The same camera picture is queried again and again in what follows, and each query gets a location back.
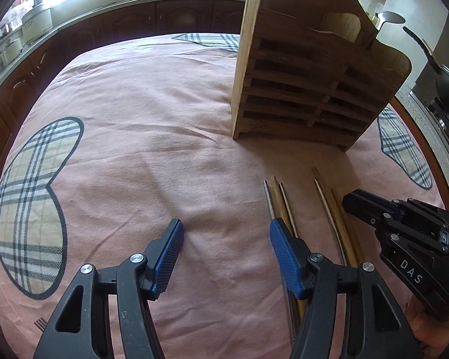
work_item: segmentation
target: blue rubber tip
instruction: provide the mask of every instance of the blue rubber tip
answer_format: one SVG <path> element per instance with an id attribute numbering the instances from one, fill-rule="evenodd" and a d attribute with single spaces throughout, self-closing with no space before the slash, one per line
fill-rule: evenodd
<path id="1" fill-rule="evenodd" d="M 286 238 L 286 234 L 276 219 L 269 225 L 269 238 L 278 259 L 286 287 L 293 292 L 297 299 L 302 299 L 304 297 L 302 271 Z"/>
<path id="2" fill-rule="evenodd" d="M 184 239 L 185 230 L 183 224 L 181 221 L 177 220 L 175 227 L 168 237 L 168 241 L 154 265 L 153 284 L 150 290 L 154 296 L 158 297 L 166 290 L 178 254 L 183 247 Z"/>

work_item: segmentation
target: white container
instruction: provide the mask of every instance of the white container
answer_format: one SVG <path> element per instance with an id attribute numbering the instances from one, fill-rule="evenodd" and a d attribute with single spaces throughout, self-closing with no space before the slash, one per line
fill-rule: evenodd
<path id="1" fill-rule="evenodd" d="M 22 51 L 22 42 L 20 41 L 20 38 L 13 40 L 13 42 L 10 42 L 5 47 L 5 50 L 3 50 L 3 64 L 5 66 L 8 66 L 10 63 L 12 63 Z"/>
<path id="2" fill-rule="evenodd" d="M 30 44 L 53 28 L 50 8 L 37 5 L 22 17 L 23 43 Z"/>

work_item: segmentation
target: metal ladle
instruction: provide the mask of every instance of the metal ladle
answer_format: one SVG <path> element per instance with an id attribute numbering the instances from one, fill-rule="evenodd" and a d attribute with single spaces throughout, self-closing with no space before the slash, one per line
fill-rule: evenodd
<path id="1" fill-rule="evenodd" d="M 380 12 L 377 14 L 377 17 L 379 18 L 379 24 L 377 25 L 376 33 L 367 41 L 366 45 L 364 46 L 364 48 L 367 50 L 369 50 L 369 48 L 372 45 L 372 42 L 374 41 L 374 39 L 376 39 L 377 35 L 379 34 L 379 31 L 381 30 L 381 28 L 385 23 L 404 24 L 406 22 L 406 19 L 404 17 L 398 15 L 395 12 L 389 11 Z"/>

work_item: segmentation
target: pan handle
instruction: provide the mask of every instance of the pan handle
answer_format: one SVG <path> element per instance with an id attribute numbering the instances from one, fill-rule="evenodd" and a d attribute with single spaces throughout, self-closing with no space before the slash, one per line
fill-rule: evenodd
<path id="1" fill-rule="evenodd" d="M 432 69 L 437 74 L 440 74 L 442 72 L 442 69 L 439 66 L 439 64 L 436 62 L 436 60 L 434 59 L 430 50 L 426 47 L 424 42 L 413 31 L 411 31 L 406 26 L 403 26 L 403 30 L 406 34 L 408 34 L 412 39 L 415 40 L 415 42 L 420 46 L 420 48 L 422 48 L 422 51 L 424 51 L 424 54 L 426 55 L 426 58 L 429 61 L 429 64 L 431 65 Z"/>

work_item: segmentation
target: wooden rack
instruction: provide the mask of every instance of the wooden rack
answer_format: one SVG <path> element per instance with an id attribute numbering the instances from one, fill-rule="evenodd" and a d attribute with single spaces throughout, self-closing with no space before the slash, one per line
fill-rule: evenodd
<path id="1" fill-rule="evenodd" d="M 357 0 L 247 0 L 233 138 L 264 133 L 350 148 L 411 69 L 375 36 Z"/>

